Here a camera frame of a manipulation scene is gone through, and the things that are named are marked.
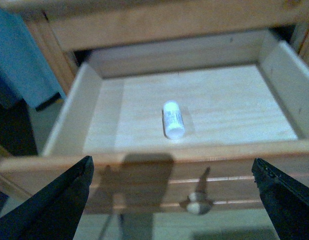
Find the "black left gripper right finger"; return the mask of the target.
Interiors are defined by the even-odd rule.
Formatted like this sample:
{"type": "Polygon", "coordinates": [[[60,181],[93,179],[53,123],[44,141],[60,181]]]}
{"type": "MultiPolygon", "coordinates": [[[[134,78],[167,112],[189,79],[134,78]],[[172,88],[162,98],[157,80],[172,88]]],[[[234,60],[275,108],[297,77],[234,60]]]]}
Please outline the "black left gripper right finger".
{"type": "Polygon", "coordinates": [[[251,172],[278,237],[309,240],[309,187],[261,158],[251,172]]]}

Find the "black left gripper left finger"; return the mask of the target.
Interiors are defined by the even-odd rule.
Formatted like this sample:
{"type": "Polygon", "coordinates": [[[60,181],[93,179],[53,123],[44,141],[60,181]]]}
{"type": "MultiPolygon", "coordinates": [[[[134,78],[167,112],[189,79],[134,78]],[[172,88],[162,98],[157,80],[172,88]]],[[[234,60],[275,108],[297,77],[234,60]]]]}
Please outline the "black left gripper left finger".
{"type": "Polygon", "coordinates": [[[72,240],[94,175],[85,156],[27,201],[0,218],[0,240],[72,240]]]}

